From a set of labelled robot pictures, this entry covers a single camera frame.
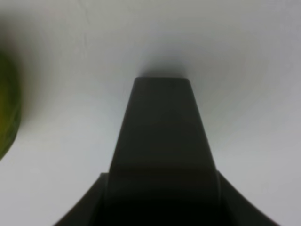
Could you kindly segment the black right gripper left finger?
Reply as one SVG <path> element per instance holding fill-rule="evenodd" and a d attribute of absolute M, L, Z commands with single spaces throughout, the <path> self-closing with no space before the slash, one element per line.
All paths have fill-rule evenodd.
<path fill-rule="evenodd" d="M 64 215 L 55 226 L 96 226 L 103 200 L 109 173 L 101 173 L 92 187 Z"/>

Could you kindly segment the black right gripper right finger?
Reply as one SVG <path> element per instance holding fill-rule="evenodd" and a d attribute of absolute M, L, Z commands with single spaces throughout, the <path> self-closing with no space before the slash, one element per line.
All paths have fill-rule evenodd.
<path fill-rule="evenodd" d="M 250 203 L 220 172 L 219 210 L 217 226 L 277 226 L 252 203 Z"/>

